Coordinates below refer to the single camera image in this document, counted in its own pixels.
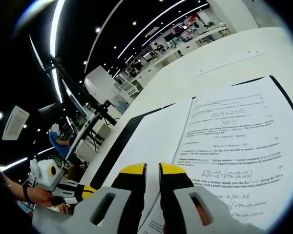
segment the paper sheet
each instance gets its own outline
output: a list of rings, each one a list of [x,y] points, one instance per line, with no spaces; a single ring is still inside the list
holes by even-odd
[[[103,186],[111,186],[119,171],[129,164],[147,163],[145,208],[141,226],[159,193],[158,164],[171,162],[187,122],[192,99],[145,116],[123,149]]]
[[[172,163],[234,218],[267,230],[293,199],[293,111],[269,77],[198,96]],[[156,223],[159,202],[138,233],[160,233]]]

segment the person's arm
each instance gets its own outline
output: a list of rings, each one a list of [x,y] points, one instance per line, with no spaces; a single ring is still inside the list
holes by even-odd
[[[57,142],[59,145],[69,146],[69,141],[62,141],[62,140],[60,140],[59,138],[57,138],[56,142]]]
[[[20,201],[27,201],[23,193],[23,186],[13,182],[5,174],[2,174],[2,175],[3,175],[4,182],[9,187],[13,195]],[[52,195],[50,191],[43,190],[39,186],[36,186],[34,188],[28,187],[26,189],[27,189],[28,197],[31,202],[37,205],[45,206],[45,207],[52,206],[52,199],[54,199],[54,196]]]

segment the blue shirt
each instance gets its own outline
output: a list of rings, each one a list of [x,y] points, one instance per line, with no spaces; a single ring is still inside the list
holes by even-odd
[[[69,147],[66,145],[59,145],[57,143],[57,138],[58,134],[52,131],[49,131],[49,140],[51,144],[56,148],[57,151],[59,151],[60,155],[65,159],[68,152],[69,152]]]

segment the air conditioner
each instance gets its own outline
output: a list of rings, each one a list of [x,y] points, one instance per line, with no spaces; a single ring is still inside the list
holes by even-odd
[[[28,117],[28,112],[18,106],[15,106],[5,125],[2,140],[17,140]]]

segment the desk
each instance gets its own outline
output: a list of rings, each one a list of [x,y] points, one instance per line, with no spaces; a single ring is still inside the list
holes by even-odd
[[[198,48],[163,68],[115,125],[86,170],[81,183],[89,184],[92,181],[105,156],[131,118],[196,96],[209,88],[230,86],[273,75],[293,103],[293,44],[288,35],[289,32],[281,28],[243,31]],[[264,54],[195,76],[200,67],[248,51],[260,51]],[[118,160],[124,162],[124,167],[130,164],[125,157]]]
[[[226,26],[214,27],[206,31],[205,33],[195,37],[194,39],[182,43],[178,45],[176,48],[167,51],[165,54],[151,62],[146,69],[144,69],[141,73],[137,75],[135,79],[131,81],[138,81],[143,88],[154,78],[154,76],[165,66],[174,62],[175,60],[179,59],[181,56],[177,53],[179,50],[183,55],[197,49],[198,47],[202,46],[199,42],[200,39],[208,37],[212,34],[217,32],[221,32],[223,30],[227,30]]]

